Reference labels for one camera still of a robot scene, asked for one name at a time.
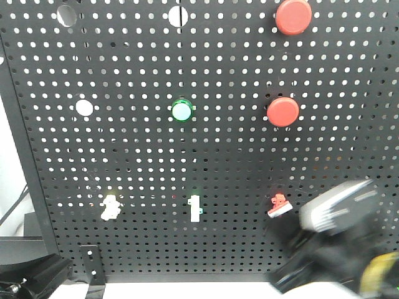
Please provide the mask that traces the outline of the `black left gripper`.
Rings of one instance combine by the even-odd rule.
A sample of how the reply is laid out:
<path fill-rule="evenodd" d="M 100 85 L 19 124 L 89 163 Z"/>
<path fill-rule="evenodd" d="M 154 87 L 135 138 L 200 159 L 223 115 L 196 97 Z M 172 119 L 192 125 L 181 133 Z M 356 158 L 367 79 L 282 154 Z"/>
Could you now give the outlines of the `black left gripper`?
<path fill-rule="evenodd" d="M 49 298 L 71 277 L 72 266 L 57 254 L 1 265 L 1 298 Z"/>

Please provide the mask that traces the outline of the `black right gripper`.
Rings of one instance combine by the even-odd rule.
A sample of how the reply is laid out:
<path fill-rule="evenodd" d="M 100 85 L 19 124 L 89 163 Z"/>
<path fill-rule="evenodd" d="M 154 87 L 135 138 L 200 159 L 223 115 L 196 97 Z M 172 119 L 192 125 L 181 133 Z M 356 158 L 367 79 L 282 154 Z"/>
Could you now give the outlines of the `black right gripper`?
<path fill-rule="evenodd" d="M 334 282 L 359 296 L 398 295 L 398 252 L 383 252 L 378 224 L 366 218 L 329 235 L 298 230 L 292 255 L 269 274 L 281 293 L 315 282 Z"/>

